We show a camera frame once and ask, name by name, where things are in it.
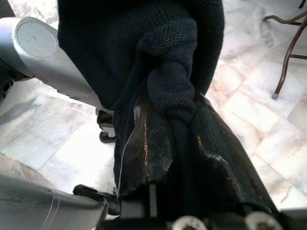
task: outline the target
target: black cloth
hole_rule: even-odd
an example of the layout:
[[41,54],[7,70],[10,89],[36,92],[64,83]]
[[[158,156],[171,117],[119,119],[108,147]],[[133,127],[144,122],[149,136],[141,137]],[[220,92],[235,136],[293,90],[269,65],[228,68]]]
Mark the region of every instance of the black cloth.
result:
[[184,209],[197,215],[189,124],[195,112],[194,88],[206,93],[221,51],[221,0],[59,0],[59,20],[59,45],[103,107],[114,111],[116,184],[134,128],[133,105],[147,93],[171,124]]

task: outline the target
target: knit fabric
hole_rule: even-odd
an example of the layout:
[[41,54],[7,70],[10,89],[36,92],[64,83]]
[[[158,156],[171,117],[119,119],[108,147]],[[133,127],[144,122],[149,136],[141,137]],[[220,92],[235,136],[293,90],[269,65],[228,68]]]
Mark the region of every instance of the knit fabric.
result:
[[149,94],[173,129],[184,215],[199,216],[189,124],[194,88],[206,93],[220,54],[221,0],[59,0],[59,44],[103,107],[114,110],[114,174],[134,128],[133,105]]

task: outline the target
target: marble floor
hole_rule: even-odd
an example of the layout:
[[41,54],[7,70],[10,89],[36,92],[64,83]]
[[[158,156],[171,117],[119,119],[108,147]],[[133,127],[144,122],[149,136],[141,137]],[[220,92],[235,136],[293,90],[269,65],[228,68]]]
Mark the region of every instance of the marble floor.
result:
[[[9,0],[17,16],[57,26],[56,0]],[[271,98],[283,58],[298,27],[301,0],[224,0],[225,37],[206,97],[240,139],[276,206],[307,207],[307,62],[291,59],[277,100]],[[307,54],[307,30],[294,53]],[[94,108],[56,93],[38,80],[17,82],[0,109],[2,169],[71,193],[77,184],[111,192],[112,144],[102,144]]]

